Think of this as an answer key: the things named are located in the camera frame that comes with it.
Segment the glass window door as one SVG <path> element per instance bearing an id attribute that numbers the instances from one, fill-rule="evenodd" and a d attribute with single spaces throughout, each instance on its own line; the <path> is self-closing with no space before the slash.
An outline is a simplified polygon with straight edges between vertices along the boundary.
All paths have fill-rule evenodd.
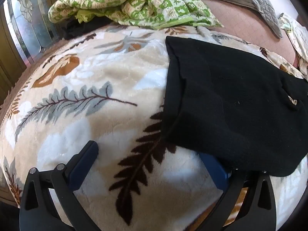
<path id="1" fill-rule="evenodd" d="M 13 43 L 26 66 L 59 40 L 48 18 L 49 0 L 4 0 L 4 15 Z"/>

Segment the cream floral pillow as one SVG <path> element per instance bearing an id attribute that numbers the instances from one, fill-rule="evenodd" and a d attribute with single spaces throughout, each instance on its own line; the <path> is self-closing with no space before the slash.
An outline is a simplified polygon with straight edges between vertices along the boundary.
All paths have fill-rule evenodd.
<path id="1" fill-rule="evenodd" d="M 300 72 L 307 78 L 307 28 L 292 17 L 282 13 L 278 18 L 280 28 L 286 32 L 299 60 Z"/>

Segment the pink bed sheet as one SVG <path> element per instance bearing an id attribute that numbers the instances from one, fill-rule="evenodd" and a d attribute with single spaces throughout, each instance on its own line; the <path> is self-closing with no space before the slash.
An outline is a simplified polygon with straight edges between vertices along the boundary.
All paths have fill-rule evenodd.
<path id="1" fill-rule="evenodd" d="M 222 28 L 212 27 L 212 30 L 234 35 L 266 48 L 284 57 L 293 66 L 298 66 L 297 53 L 287 34 L 283 31 L 283 38 L 279 39 L 258 12 L 220 0 L 202 1 L 223 24 Z"/>

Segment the cream leaf-pattern fleece blanket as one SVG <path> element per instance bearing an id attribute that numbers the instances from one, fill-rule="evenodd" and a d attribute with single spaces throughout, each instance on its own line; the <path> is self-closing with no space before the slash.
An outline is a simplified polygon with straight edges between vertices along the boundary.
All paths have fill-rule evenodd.
<path id="1" fill-rule="evenodd" d="M 29 169 L 53 169 L 93 140 L 99 156 L 75 195 L 101 230 L 197 228 L 222 192 L 195 152 L 156 148 L 167 36 L 250 52 L 302 77 L 278 54 L 205 27 L 109 25 L 58 43 L 1 107 L 1 168 L 17 204 Z"/>

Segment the green patterned quilt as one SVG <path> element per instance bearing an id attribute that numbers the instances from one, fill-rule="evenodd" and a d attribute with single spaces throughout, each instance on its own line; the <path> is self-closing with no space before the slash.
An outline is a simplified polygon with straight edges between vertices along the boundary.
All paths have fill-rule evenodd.
<path id="1" fill-rule="evenodd" d="M 75 17 L 88 23 L 104 17 L 123 26 L 151 29 L 177 25 L 222 27 L 201 0 L 57 0 L 48 11 L 52 23 Z"/>

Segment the black pants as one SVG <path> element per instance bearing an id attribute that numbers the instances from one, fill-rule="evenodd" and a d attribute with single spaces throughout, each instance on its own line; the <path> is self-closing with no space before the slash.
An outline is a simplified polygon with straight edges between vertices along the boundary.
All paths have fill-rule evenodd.
<path id="1" fill-rule="evenodd" d="M 292 174 L 307 155 L 307 81 L 263 58 L 167 37 L 162 133 L 226 168 Z"/>

